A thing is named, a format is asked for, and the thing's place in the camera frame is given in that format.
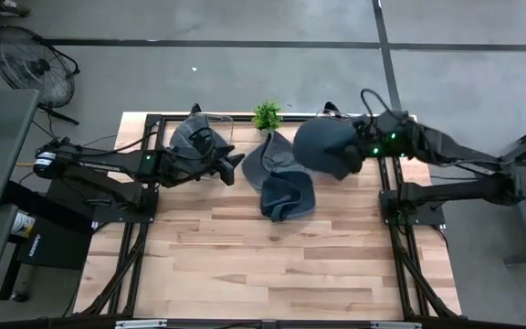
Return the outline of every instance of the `metal bracket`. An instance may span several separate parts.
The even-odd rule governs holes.
[[[106,206],[96,206],[94,219],[100,223],[153,223],[157,203],[159,200],[159,191],[152,188],[145,188],[142,191],[143,208],[141,210],[131,211],[111,202]]]
[[[371,329],[421,329],[421,324],[400,322],[373,322]]]
[[[444,225],[444,212],[439,202],[428,202],[416,207],[410,214],[397,205],[397,191],[386,190],[379,194],[383,222],[386,225]]]
[[[115,329],[166,328],[167,319],[118,321]]]
[[[261,321],[260,329],[278,329],[278,322],[275,320],[263,320]]]

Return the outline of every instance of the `gray concrete floor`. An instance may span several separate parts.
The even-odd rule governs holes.
[[[378,41],[370,0],[25,0],[34,14],[1,19],[45,37],[173,40]],[[526,0],[382,0],[390,41],[526,44]],[[286,111],[325,101],[363,111],[358,92],[387,96],[379,50],[319,48],[62,47],[81,66],[77,91],[54,121],[56,135],[88,142],[117,132],[123,111],[248,111],[272,98]],[[394,51],[404,110],[457,141],[491,154],[526,133],[526,52]],[[8,88],[0,78],[0,88]],[[47,118],[36,121],[47,126]],[[32,128],[20,155],[33,160],[47,136]],[[112,140],[97,144],[112,147]],[[467,174],[432,168],[437,175]],[[14,179],[26,170],[16,170]],[[26,185],[44,190],[30,177]],[[449,253],[463,313],[526,324],[526,266],[502,260],[526,251],[516,208],[482,201],[444,205]],[[60,275],[64,280],[53,280]],[[39,269],[30,302],[0,302],[0,321],[60,315],[79,273]]]

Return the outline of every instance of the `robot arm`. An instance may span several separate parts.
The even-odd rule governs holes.
[[[202,155],[198,159],[186,155],[191,154],[187,152],[190,147],[119,153],[82,147],[64,138],[37,150],[34,172],[46,179],[77,181],[113,196],[121,204],[141,208],[144,195],[152,192],[156,183],[169,188],[200,180],[203,175],[219,173],[225,184],[233,185],[235,167],[245,155],[229,155],[235,149],[233,145],[216,146],[210,143],[203,140],[195,144],[194,149]],[[126,174],[134,182],[127,184],[116,181],[107,177],[106,172]]]
[[[296,153],[296,159],[312,170],[333,175],[338,172],[335,176],[339,179],[344,176],[342,170],[331,172],[330,167],[321,166],[305,153],[316,148],[315,158],[323,157],[324,163],[343,164],[349,173],[358,173],[366,158],[387,156],[417,158],[439,166],[469,164],[486,173],[473,182],[441,186],[403,183],[391,201],[397,209],[411,210],[428,202],[477,198],[498,205],[514,205],[524,199],[513,164],[462,146],[450,136],[416,122],[405,111],[388,110],[379,116],[319,117],[312,120],[314,122],[306,122],[296,134],[294,150],[306,151],[301,152],[301,160]],[[316,137],[318,140],[306,142],[314,138],[313,135],[319,136]]]

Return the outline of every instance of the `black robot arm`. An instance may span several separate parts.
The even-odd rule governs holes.
[[[155,184],[174,187],[219,173],[225,184],[233,185],[235,167],[245,156],[229,155],[234,148],[233,145],[210,147],[201,159],[189,159],[178,148],[119,153],[82,147],[64,138],[37,150],[34,172],[47,179],[77,181],[113,196],[119,203],[143,207],[144,194],[154,190]],[[106,172],[126,174],[134,182],[122,183],[107,177]]]
[[[388,110],[378,116],[361,115],[353,118],[337,114],[336,118],[314,120],[342,121],[335,125],[342,128],[347,124],[353,126],[353,136],[347,135],[344,144],[342,138],[335,143],[337,147],[326,151],[343,160],[352,173],[361,170],[366,158],[391,156],[417,158],[439,166],[468,165],[472,171],[482,175],[482,178],[473,178],[472,182],[439,186],[402,183],[389,202],[394,211],[402,208],[410,212],[425,203],[449,200],[481,198],[508,206],[524,199],[513,163],[462,146],[447,134],[416,122],[406,111]]]

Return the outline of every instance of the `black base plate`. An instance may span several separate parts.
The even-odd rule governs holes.
[[[143,190],[143,210],[140,211],[119,207],[114,202],[110,206],[96,206],[94,220],[99,223],[153,223],[159,195],[159,190],[156,189]]]
[[[410,213],[405,212],[404,218],[398,218],[399,207],[397,205],[397,191],[381,191],[379,194],[381,214],[386,225],[444,225],[444,212],[438,202],[426,203],[423,206],[412,209]]]

